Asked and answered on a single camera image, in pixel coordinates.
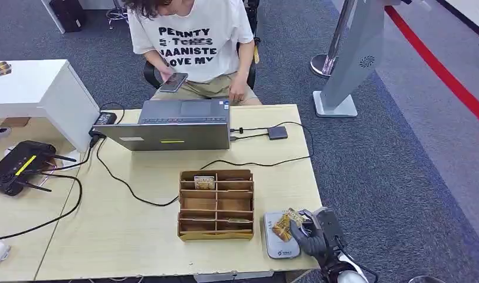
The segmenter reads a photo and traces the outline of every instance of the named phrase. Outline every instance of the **person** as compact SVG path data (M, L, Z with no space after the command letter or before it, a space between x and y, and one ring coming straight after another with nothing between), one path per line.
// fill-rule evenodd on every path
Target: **person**
M187 73L177 93L152 99L229 97L231 105L260 105L247 84L254 37L242 0L124 0L133 52L166 81Z

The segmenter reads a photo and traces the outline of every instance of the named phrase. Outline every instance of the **cardboard organizer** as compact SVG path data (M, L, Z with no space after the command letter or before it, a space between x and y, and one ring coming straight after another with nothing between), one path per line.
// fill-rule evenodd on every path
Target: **cardboard organizer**
M214 190L197 190L195 176L215 176ZM181 173L178 236L190 239L251 239L254 181L250 170Z

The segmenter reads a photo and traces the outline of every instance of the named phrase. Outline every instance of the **black cable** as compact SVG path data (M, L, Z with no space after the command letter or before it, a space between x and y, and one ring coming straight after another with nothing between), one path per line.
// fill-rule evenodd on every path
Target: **black cable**
M365 271L368 271L368 273L372 274L373 276L375 276L375 280L373 283L378 283L379 282L379 275L377 274L377 272L371 270L370 268L358 263L355 259L352 258L352 256L350 256L345 250L344 250L344 247L342 246L342 243L340 242L340 238L338 236L335 236L335 240L337 240L337 244L339 245L339 249L340 251L347 257L349 258L350 261L352 261L355 265L361 267L362 270L365 270Z
M117 103L117 102L109 102L109 103L105 103L103 104L100 109L102 109L104 106L106 106L107 104L117 104L119 105L122 109L123 109L123 114L122 114L122 117L120 118L120 120L116 123L116 124L119 124L123 117L125 116L125 108L123 107L123 105ZM66 214L63 214L59 217L56 217L46 223L43 223L41 225L38 225L38 226L35 226L33 228L30 228L30 229L27 229L26 231L22 231L22 232L19 232L19 233L15 233L15 234L12 234L12 235L7 235L7 236L2 236L0 237L0 240L4 240L4 239L9 239L9 238L13 238L13 237L17 237L17 236L21 236L23 234L26 234L26 233L29 233L29 232L32 232L32 231L35 231L39 228L42 228L42 227L45 227L49 224L52 224L56 221L59 221L60 219L70 215L71 213L73 213L79 206L80 206L80 203L81 203L81 198L83 196L83 186L81 185L81 182L78 178L74 177L74 176L67 176L67 175L54 175L54 174L49 174L49 173L45 173L45 172L49 172L49 171L58 171L58 170L65 170L65 169L69 169L69 168L73 168L73 167L77 167L77 166L80 166L80 165L83 165L85 163L88 162L88 160L90 159L90 155L91 155L91 152L92 152L92 148L95 146L95 144L98 142L99 140L99 136L94 136L92 138L92 140L90 141L90 144L89 144L89 148L88 148L88 153L87 153L87 158L85 158L85 160L83 160L82 162L80 163L77 163L77 164L73 164L73 165L70 165L70 166L65 166L65 167L59 167L59 168L55 168L55 169L50 169L50 170L27 170L27 171L23 171L21 174L22 175L25 175L25 174L38 174L38 175L45 175L45 176L50 176L50 177L59 177L59 178L66 178L66 179L71 179L71 180L75 180L77 183L78 183L78 186L79 186L79 194L78 194L78 201L76 202L76 204L74 205L74 207L69 210ZM101 148L102 144L99 145L99 148L97 149L97 158L100 160L99 158L99 150Z
M80 182L80 180L79 180L78 178L76 178L76 177L74 177L74 176L54 175L54 174L41 173L41 172L33 173L33 174L40 174L40 175L46 175L46 176L51 176L51 177L59 177L59 178L66 178L66 179L75 180L75 181L78 183L78 186L79 186L79 188L80 188L80 194L78 195L78 201L76 202L76 205L75 205L71 210L69 210L66 214L63 214L63 215L61 215L61 216L59 216L59 217L57 217L57 218L54 218L54 219L52 219L52 220L50 220L50 221L48 221L48 222L46 222L46 223L43 223L43 224L41 224L41 225L38 225L38 226L33 227L33 228L31 228L31 229L28 229L28 230L26 230L26 231L22 231L22 232L19 232L19 233L15 233L15 234L12 234L12 235L8 235L8 236L2 236L2 237L0 237L0 240L8 239L8 238L13 238L13 237L17 237L17 236L21 236L21 235L23 235L23 234L29 233L29 232L31 232L31 231L37 230L37 229L42 228L42 227L44 227L44 226L47 226L47 225L49 225L49 224L51 224L51 223L54 223L54 222L56 222L56 221L59 221L60 219L62 219L62 218L64 218L64 217L70 215L71 213L73 213L73 212L79 207L79 205L80 205L80 203L81 203L81 197L82 197L82 195L83 195L83 187L82 187L81 182Z
M246 162L246 163L233 163L233 162L229 162L229 161L226 161L226 160L222 160L222 159L218 159L218 160L214 160L210 163L208 163L207 165L203 166L200 168L200 170L203 170L204 168L207 168L208 166L214 164L214 163L218 163L218 162L222 162L222 163L226 163L226 164L229 164L229 165L233 165L233 166L245 166L245 165L257 165L257 166L262 166L262 167L273 167L273 166L277 166L277 165L280 165L280 164L283 164L283 163L287 163L287 162L293 162L293 161L297 161L297 160L302 160L302 159L306 159L306 158L311 158L314 156L314 138L313 138L313 133L304 125L300 124L300 123L297 123L297 122L290 122L290 121L287 121L287 122L282 122L282 123L279 123L277 124L276 126L272 126L272 127L269 127L269 128L274 128L274 127L278 127L282 124L295 124L295 125L299 125L300 127L302 127L303 129L305 129L308 133L309 133L309 136L311 137L311 151L309 153L308 156L303 156L303 157L298 157L298 158L293 158L293 159L287 159L287 160L283 160L283 161L280 161L280 162L277 162L277 163L273 163L273 164L261 164L261 163L256 163L256 162ZM265 129L269 129L269 128L254 128L254 129L243 129L243 130L265 130Z
M230 140L234 142L235 140L242 140L242 139L249 139L250 137L262 137L262 136L269 136L268 133L265 134L253 134L252 136L246 136L246 137L237 137L237 136L231 136Z
M102 111L102 108L104 108L106 105L108 104L115 104L115 105L118 105L119 107L122 108L123 110L123 114L122 114L122 117L120 118L120 120L118 120L118 122L116 123L117 125L121 123L121 121L123 120L123 117L125 117L125 106L119 104L118 102L106 102L104 104L102 104L100 107L99 107L99 112Z
M118 102L108 102L108 103L104 103L102 104L101 107L99 107L99 112L102 111L102 108L104 108L106 105L108 104L116 104L118 106L120 106L122 109L123 109L123 114L122 114L122 117L120 118L120 120L118 120L118 122L116 123L117 125L120 124L120 122L123 120L123 117L125 117L125 107L121 104L119 104ZM66 169L70 169L70 168L74 168L74 167L78 167L78 166L81 166L85 163L88 162L88 160L90 159L90 155L91 155L91 151L92 151L92 148L94 147L94 145L97 143L97 141L99 140L99 138L95 138L93 137L92 140L90 141L90 147L88 148L88 152L87 152L87 158L85 160L83 160L82 162L80 163L76 163L76 164L73 164L73 165L69 165L69 166L64 166L64 167L59 167L59 168L55 168L55 169L47 169L47 170L27 170L27 171L24 171L25 173L37 173L37 172L52 172L52 171L59 171L59 170L66 170Z
M102 165L104 165L104 168L106 168L107 172L109 173L109 175L111 175L111 177L112 177L114 180L117 180L118 182L121 182L121 183L125 184L125 186L127 186L127 187L129 188L130 193L132 193L132 196L133 196L134 198L136 198L137 200L139 200L139 201L141 201L141 202L147 203L147 204L149 204L149 205L154 205L154 206L158 206L158 207L164 207L164 206L171 205L171 204L173 204L177 199L179 199L179 196L176 196L176 197L175 197L174 199L172 199L170 202L164 203L164 204L160 204L160 203L150 202L150 201L148 201L148 200L141 199L140 197L136 196L135 193L134 193L133 190L132 190L132 187L130 187L130 185L129 185L127 182L125 182L124 180L122 180L122 179L116 177L115 175L113 175L113 174L111 173L111 170L107 167L107 165L104 163L104 161L100 158L100 156L99 156L99 151L100 151L100 149L102 148L102 145L104 145L104 142L105 142L105 141L106 141L106 139L104 139L103 141L101 141L99 147L97 148L97 154L96 154L97 159L100 161L100 163L102 163Z

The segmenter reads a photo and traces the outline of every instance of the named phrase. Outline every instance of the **hand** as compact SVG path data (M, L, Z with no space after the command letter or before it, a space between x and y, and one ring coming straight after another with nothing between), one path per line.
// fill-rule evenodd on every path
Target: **hand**
M247 91L247 75L236 75L232 79L231 86L229 87L229 100L234 103L239 103L245 97Z
M164 66L162 68L159 68L158 71L160 71L163 82L167 81L168 78L170 78L170 76L173 75L173 73L175 73L173 68L168 67L168 66Z
M312 227L313 235L312 237L307 237L299 230L297 223L290 220L290 232L295 241L297 241L300 249L306 254L314 257L324 256L326 253L326 241L324 239L324 234L322 230Z

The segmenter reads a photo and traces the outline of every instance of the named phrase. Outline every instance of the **power adapter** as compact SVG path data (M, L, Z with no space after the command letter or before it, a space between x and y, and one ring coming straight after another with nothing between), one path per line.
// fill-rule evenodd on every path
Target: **power adapter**
M288 133L286 132L286 128L284 126L267 128L267 134L269 135L270 140L281 140L288 138Z

